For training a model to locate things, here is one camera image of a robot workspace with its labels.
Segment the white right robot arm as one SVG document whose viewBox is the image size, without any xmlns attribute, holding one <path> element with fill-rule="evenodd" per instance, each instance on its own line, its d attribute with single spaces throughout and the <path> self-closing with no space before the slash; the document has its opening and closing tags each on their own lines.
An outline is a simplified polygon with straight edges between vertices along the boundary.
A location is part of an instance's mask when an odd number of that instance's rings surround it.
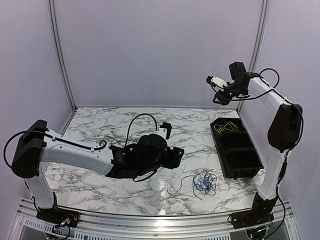
<svg viewBox="0 0 320 240">
<path fill-rule="evenodd" d="M 270 85 L 262 73 L 248 72 L 243 62 L 229 65 L 232 83 L 216 76 L 208 76 L 206 82 L 212 89 L 218 88 L 213 103 L 222 106 L 230 102 L 259 99 L 274 118 L 267 132 L 271 146 L 264 180 L 255 195 L 252 209 L 242 211 L 252 224 L 258 224 L 269 214 L 279 200 L 279 186 L 285 176 L 291 151 L 301 140 L 304 126 L 303 110 L 281 95 Z"/>
</svg>

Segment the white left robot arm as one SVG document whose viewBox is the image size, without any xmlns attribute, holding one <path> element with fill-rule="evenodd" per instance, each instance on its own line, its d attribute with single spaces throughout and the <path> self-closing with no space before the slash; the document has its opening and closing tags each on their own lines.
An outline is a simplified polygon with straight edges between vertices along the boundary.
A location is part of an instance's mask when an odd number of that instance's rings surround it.
<svg viewBox="0 0 320 240">
<path fill-rule="evenodd" d="M 59 135 L 47 124 L 39 119 L 28 130 L 14 134 L 4 145 L 3 159 L 25 181 L 39 210 L 53 223 L 60 222 L 64 215 L 42 171 L 42 163 L 59 163 L 107 178 L 136 181 L 140 176 L 152 177 L 159 168 L 178 168 L 185 153 L 182 148 L 168 145 L 172 126 L 167 122 L 123 147 L 109 145 L 106 140 L 98 146 L 88 146 Z"/>
</svg>

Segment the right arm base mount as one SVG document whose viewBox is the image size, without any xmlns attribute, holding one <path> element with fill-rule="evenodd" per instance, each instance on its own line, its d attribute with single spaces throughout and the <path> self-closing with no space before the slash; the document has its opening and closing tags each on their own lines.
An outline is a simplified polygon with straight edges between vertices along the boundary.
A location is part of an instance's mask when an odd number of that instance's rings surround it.
<svg viewBox="0 0 320 240">
<path fill-rule="evenodd" d="M 269 223 L 274 220 L 274 215 L 270 212 L 259 213 L 255 216 L 251 210 L 234 212 L 229 215 L 227 221 L 233 225 L 234 229 L 241 229 Z"/>
</svg>

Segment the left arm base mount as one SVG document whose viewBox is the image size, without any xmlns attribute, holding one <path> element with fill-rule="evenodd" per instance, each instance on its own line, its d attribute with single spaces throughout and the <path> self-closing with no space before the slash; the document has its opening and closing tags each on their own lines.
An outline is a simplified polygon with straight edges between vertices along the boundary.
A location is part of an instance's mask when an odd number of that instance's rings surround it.
<svg viewBox="0 0 320 240">
<path fill-rule="evenodd" d="M 68 221 L 68 225 L 71 228 L 76 228 L 78 225 L 80 213 L 78 211 L 68 210 L 64 208 L 45 208 L 40 209 L 36 214 L 36 217 L 40 220 L 53 223 L 55 225 L 60 225 L 66 219 L 70 219 Z"/>
</svg>

